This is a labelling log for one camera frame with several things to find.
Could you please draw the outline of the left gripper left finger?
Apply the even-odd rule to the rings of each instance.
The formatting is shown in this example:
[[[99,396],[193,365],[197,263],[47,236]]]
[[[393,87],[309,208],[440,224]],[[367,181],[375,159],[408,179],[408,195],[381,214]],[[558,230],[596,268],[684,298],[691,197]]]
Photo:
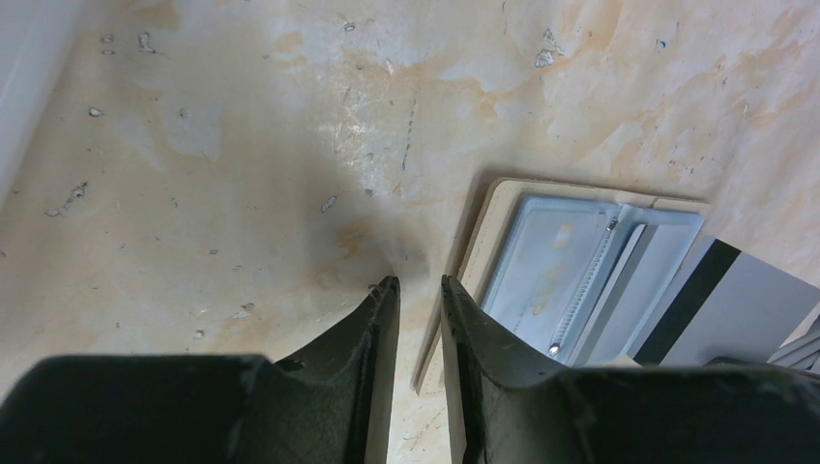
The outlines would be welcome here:
[[[250,462],[385,462],[399,311],[389,275],[303,348],[254,369]]]

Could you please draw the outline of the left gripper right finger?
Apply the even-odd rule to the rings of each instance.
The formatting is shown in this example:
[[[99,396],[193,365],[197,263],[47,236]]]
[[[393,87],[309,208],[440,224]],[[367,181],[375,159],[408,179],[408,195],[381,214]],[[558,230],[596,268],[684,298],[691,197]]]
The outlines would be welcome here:
[[[454,463],[574,463],[577,443],[556,376],[564,367],[441,279],[441,339]]]

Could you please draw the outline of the beige card holder wallet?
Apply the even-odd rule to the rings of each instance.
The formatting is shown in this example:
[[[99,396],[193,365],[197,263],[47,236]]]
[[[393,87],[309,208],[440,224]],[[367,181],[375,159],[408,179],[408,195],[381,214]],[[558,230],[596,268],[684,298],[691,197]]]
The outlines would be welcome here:
[[[622,364],[709,212],[701,200],[501,178],[457,277],[490,318],[549,359]]]

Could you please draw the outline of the silver VIP credit card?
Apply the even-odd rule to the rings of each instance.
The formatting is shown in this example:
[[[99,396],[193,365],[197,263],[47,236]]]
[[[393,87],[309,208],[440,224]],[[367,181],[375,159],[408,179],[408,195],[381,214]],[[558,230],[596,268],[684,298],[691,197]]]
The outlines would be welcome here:
[[[609,363],[628,352],[698,231],[697,224],[638,224],[631,229],[567,365]]]

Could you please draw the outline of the white credit card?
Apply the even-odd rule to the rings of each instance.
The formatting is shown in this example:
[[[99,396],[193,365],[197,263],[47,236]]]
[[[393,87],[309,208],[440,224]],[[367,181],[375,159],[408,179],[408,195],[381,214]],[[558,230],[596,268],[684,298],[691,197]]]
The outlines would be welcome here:
[[[555,360],[611,241],[613,202],[522,198],[481,302],[506,330]]]

